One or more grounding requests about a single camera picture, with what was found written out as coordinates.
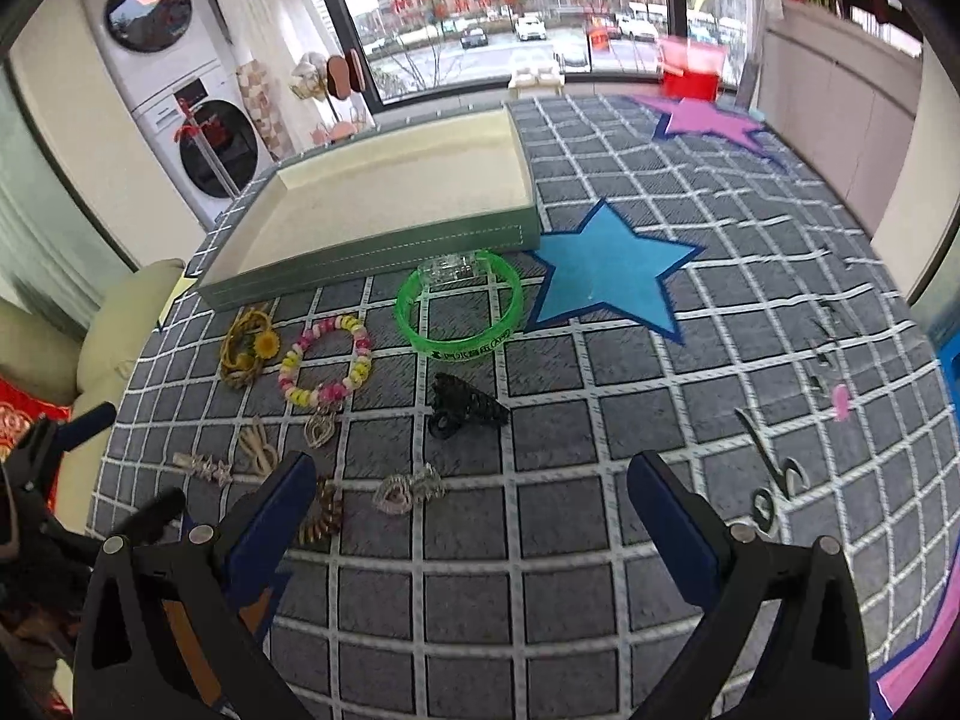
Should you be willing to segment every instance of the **pink and yellow beaded bracelet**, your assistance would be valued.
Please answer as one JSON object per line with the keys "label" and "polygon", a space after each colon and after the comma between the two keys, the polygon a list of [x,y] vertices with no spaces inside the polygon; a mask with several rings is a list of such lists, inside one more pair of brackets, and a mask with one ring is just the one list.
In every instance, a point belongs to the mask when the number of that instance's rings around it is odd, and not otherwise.
{"label": "pink and yellow beaded bracelet", "polygon": [[[353,336],[353,361],[349,372],[343,381],[328,382],[315,386],[314,389],[304,389],[296,386],[296,374],[304,361],[304,353],[314,341],[325,333],[334,330],[349,330]],[[280,389],[283,396],[295,406],[305,409],[330,410],[346,398],[354,389],[360,389],[363,382],[370,376],[371,351],[373,344],[366,327],[357,317],[350,314],[341,314],[339,317],[318,319],[311,327],[296,339],[294,346],[283,357],[280,363]]]}

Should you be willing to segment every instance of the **checkered tablecloth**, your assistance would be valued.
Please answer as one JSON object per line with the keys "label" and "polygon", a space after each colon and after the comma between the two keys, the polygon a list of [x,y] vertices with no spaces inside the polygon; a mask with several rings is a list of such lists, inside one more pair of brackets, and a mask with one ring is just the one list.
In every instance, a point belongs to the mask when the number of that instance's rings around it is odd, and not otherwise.
{"label": "checkered tablecloth", "polygon": [[[293,579],[268,640],[277,669],[316,717],[626,717],[698,621],[627,500],[624,473],[661,452],[728,521],[771,487],[733,414],[743,408],[809,487],[776,495],[776,538],[831,533],[853,569],[872,666],[929,625],[960,528],[957,432],[928,341],[837,198],[777,138],[779,162],[725,141],[652,140],[659,114],[628,98],[525,100],[515,117],[531,158],[544,230],[575,227],[597,199],[638,231],[706,250],[667,282],[685,346],[606,311],[518,333],[496,353],[445,370],[512,409],[500,433],[447,442],[424,429],[434,362],[392,320],[405,274],[277,298],[283,346],[307,322],[359,314],[376,343],[373,375],[347,401],[334,439],[314,453],[344,490],[344,530],[290,550]],[[243,202],[191,263],[203,270]],[[512,255],[527,311],[544,270]],[[421,331],[453,338],[498,319],[504,285],[431,298]],[[835,355],[851,417],[813,391],[813,319],[842,328]],[[234,313],[184,295],[154,333],[120,408],[89,526],[107,533],[159,490],[187,494],[213,522],[254,484],[225,490],[171,466],[175,451],[234,456],[260,415],[280,454],[306,449],[306,413],[285,403],[275,366],[246,391],[217,380]],[[342,377],[350,339],[306,355],[301,383]],[[373,509],[380,479],[423,463],[448,480],[443,500],[408,517]],[[762,610],[716,709],[742,694],[775,613]]]}

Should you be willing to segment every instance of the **washing machine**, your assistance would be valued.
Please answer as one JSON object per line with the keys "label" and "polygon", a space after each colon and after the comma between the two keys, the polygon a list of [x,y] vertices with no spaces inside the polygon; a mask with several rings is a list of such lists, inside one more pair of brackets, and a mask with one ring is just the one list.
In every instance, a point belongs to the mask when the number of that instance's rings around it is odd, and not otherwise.
{"label": "washing machine", "polygon": [[133,111],[133,120],[176,189],[203,227],[211,230],[233,198],[200,148],[190,138],[176,138],[184,124],[177,100],[190,105],[210,146],[240,191],[272,165],[272,158],[247,116],[234,75],[219,62],[189,74]]}
{"label": "washing machine", "polygon": [[212,61],[232,63],[212,0],[83,0],[83,6],[128,110]]}

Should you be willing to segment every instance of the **transparent plastic clasp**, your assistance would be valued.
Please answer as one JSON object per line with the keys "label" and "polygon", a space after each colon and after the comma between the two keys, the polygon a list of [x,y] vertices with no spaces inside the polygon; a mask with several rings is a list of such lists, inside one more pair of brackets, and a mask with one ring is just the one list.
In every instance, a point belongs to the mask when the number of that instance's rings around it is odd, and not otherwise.
{"label": "transparent plastic clasp", "polygon": [[476,253],[445,254],[427,260],[416,269],[419,271],[424,293],[449,289],[460,282],[486,278],[490,272],[486,262],[477,259]]}

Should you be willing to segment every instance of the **red cushion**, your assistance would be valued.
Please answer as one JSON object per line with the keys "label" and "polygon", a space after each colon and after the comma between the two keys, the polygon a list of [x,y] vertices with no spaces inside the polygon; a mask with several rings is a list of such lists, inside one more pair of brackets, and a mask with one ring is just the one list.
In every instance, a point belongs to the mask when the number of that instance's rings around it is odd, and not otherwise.
{"label": "red cushion", "polygon": [[[51,419],[70,418],[69,406],[44,403],[0,379],[0,461],[6,460],[20,437],[44,413]],[[47,501],[50,509],[54,508],[55,500],[56,480],[50,490],[50,500]]]}

